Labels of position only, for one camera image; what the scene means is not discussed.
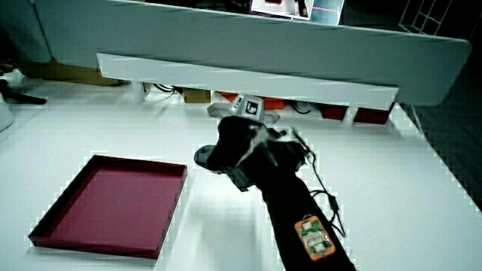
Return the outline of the person's right hand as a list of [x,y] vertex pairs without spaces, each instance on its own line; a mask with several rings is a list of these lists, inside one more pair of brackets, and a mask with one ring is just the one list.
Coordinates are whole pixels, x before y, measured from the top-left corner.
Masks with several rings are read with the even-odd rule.
[[284,169],[296,172],[312,151],[295,128],[281,131],[268,126],[277,114],[264,112],[264,101],[238,95],[231,103],[215,102],[208,109],[219,118],[218,141],[196,152],[196,162],[227,175],[242,192],[255,184],[256,169]]

